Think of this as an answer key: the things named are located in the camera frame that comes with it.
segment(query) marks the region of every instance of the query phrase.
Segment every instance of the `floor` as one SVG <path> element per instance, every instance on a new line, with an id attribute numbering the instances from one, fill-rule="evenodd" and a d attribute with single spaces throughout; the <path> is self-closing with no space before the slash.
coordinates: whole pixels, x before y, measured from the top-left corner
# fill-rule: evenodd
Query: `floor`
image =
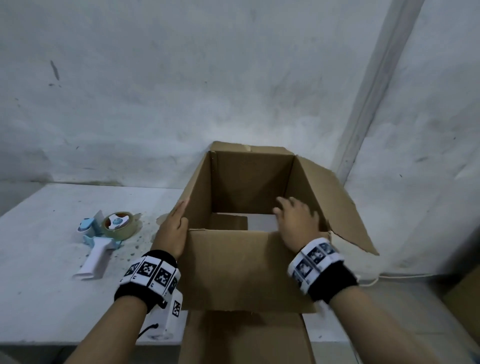
<path id="1" fill-rule="evenodd" d="M 480 354 L 479 347 L 430 286 L 425 283 L 380 281 L 365 289 L 401 325 L 430 346 L 442 363 L 475 363 L 473 356 Z M 312 348 L 317 364 L 361 364 L 348 342 L 313 342 Z M 0 347 L 0 351 L 22 364 L 60 364 L 72 350 L 73 347 L 58 346 Z M 137 347 L 130 363 L 153 364 L 159 363 L 158 359 L 162 358 L 162 364 L 174 364 L 179 351 L 178 346 Z M 0 363 L 8 362 L 0 356 Z"/>

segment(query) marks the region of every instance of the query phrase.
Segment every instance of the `cardboard box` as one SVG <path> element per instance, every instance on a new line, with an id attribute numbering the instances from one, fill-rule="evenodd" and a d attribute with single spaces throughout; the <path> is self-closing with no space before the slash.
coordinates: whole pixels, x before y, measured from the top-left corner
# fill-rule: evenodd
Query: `cardboard box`
<path id="1" fill-rule="evenodd" d="M 480 345 L 480 266 L 445 295 L 444 303 Z"/>
<path id="2" fill-rule="evenodd" d="M 378 255 L 330 170 L 282 147 L 214 142 L 181 197 L 190 203 L 179 290 L 182 308 L 199 312 L 189 314 L 180 363 L 213 362 L 210 345 L 225 352 L 223 363 L 292 362 L 293 354 L 314 362 L 299 314 L 315 309 L 286 273 L 294 254 L 278 232 L 248 231 L 245 217 L 219 214 L 271 214 L 277 196 L 305 202 L 319 212 L 320 231 Z"/>

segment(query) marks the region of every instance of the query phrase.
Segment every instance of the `hand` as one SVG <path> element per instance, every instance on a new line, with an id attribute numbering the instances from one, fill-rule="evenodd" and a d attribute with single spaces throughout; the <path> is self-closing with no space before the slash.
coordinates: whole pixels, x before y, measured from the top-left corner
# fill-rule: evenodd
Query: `hand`
<path id="1" fill-rule="evenodd" d="M 309 207 L 293 197 L 289 200 L 277 197 L 276 200 L 283 209 L 274 207 L 273 213 L 276 216 L 278 231 L 288 249 L 298 253 L 313 239 L 321 237 L 318 229 L 320 218 L 316 211 L 312 216 Z"/>
<path id="2" fill-rule="evenodd" d="M 188 219 L 183 217 L 187 205 L 188 199 L 177 202 L 156 232 L 150 250 L 164 250 L 172 254 L 175 260 L 180 258 L 187 240 Z"/>

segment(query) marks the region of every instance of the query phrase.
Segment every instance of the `white table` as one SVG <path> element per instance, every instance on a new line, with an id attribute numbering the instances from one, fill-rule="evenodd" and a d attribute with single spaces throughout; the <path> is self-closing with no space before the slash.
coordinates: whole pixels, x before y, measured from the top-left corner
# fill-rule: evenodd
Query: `white table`
<path id="1" fill-rule="evenodd" d="M 113 302 L 130 260 L 151 246 L 156 219 L 168 213 L 182 190 L 50 184 L 0 218 L 0 344 L 77 344 Z M 142 229 L 114 251 L 102 279 L 77 281 L 72 275 L 90 248 L 74 243 L 80 221 L 99 209 L 141 213 Z M 138 344 L 163 343 L 146 335 Z"/>

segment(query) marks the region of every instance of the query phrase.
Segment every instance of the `white wristband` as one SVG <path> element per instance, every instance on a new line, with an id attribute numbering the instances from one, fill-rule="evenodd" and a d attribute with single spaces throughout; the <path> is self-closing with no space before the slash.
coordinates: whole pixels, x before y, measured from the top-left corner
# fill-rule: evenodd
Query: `white wristband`
<path id="1" fill-rule="evenodd" d="M 180 271 L 166 261 L 144 256 L 132 263 L 120 280 L 120 285 L 131 282 L 148 287 L 170 302 L 180 277 Z"/>
<path id="2" fill-rule="evenodd" d="M 331 264 L 344 261 L 326 238 L 309 242 L 288 265 L 287 273 L 297 281 L 303 294 Z"/>

